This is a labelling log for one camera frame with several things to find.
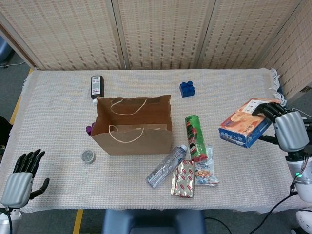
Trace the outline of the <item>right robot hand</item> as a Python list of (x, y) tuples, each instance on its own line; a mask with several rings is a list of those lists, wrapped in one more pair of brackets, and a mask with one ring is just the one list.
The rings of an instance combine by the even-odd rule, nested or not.
[(310, 141), (298, 111), (291, 111), (276, 102), (269, 102), (258, 105), (252, 115), (263, 115), (273, 123), (275, 135), (262, 135), (259, 139), (278, 145), (284, 152), (301, 151)]

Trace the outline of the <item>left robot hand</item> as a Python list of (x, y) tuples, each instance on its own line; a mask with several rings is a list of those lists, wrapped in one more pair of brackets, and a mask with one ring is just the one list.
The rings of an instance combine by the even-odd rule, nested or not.
[(34, 152), (22, 154), (18, 158), (0, 200), (6, 210), (21, 209), (28, 204), (29, 200), (33, 200), (46, 191), (50, 182), (49, 178), (44, 180), (38, 190), (32, 190), (39, 163), (44, 155), (44, 151), (37, 149)]

